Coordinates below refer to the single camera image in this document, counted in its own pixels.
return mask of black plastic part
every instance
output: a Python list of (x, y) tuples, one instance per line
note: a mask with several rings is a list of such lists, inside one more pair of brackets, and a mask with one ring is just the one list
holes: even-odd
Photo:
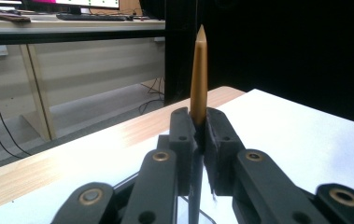
[(235, 188), (234, 199), (240, 203), (249, 199), (261, 223), (329, 223), (264, 152), (239, 152), (234, 169), (242, 185)]
[[(84, 200), (85, 192), (94, 192), (97, 196), (91, 201)], [(107, 184), (84, 185), (69, 196), (51, 223), (112, 223), (117, 218), (113, 196), (113, 188)]]
[(183, 107), (171, 114), (169, 148), (177, 154), (177, 187), (178, 195), (190, 193), (191, 162), (193, 151), (197, 149), (194, 141), (195, 129), (188, 114), (188, 108)]
[(233, 162), (245, 149), (226, 115), (214, 108), (206, 110), (205, 168), (211, 189), (219, 196), (232, 196)]
[(176, 223), (176, 221), (176, 154), (169, 149), (152, 150), (142, 163), (121, 223)]
[(332, 223), (354, 223), (354, 189), (339, 184), (321, 185), (315, 205)]

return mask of table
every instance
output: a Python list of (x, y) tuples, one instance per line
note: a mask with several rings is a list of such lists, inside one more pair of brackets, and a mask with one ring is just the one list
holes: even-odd
[(163, 41), (145, 38), (164, 36), (164, 21), (28, 17), (0, 21), (9, 52), (0, 58), (0, 106), (5, 118), (23, 115), (44, 140), (60, 137), (51, 106), (164, 76)]
[[(219, 88), (208, 94), (208, 105), (218, 107), (240, 95), (243, 92), (231, 88)], [(76, 147), (82, 142), (91, 142), (92, 146), (107, 149), (109, 146), (123, 150), (169, 129), (170, 114), (177, 108), (188, 106), (189, 100), (169, 105), (161, 110), (112, 126), (101, 132), (88, 135), (84, 139), (56, 147), (36, 154), (30, 158), (13, 162), (0, 167), (0, 205), (8, 203), (24, 194), (40, 189), (50, 183), (60, 180), (74, 172), (79, 164), (68, 154), (84, 153), (86, 144)]]
[(28, 15), (31, 22), (0, 21), (0, 45), (164, 36), (165, 21), (61, 21)]
[[(82, 178), (83, 183), (117, 181), (134, 173), (146, 152), (155, 146), (157, 134), (169, 128), (170, 113), (188, 104), (189, 100), (169, 105), (1, 167), (0, 218), (18, 223), (16, 220), (21, 219), (17, 216), (37, 218), (49, 209), (54, 211), (56, 208), (50, 206), (61, 204), (69, 196), (65, 193), (74, 190), (64, 186), (82, 184)], [(221, 87), (209, 92), (208, 106), (223, 111), (246, 148), (266, 152), (300, 188), (312, 193), (325, 183), (354, 188), (353, 121), (258, 90), (243, 94)], [(111, 156), (113, 148), (117, 148), (117, 157)], [(19, 204), (36, 206), (35, 211), (40, 208), (41, 212), (33, 215), (32, 208)], [(218, 197), (214, 203), (205, 180), (201, 209), (217, 223), (235, 223), (231, 198)]]

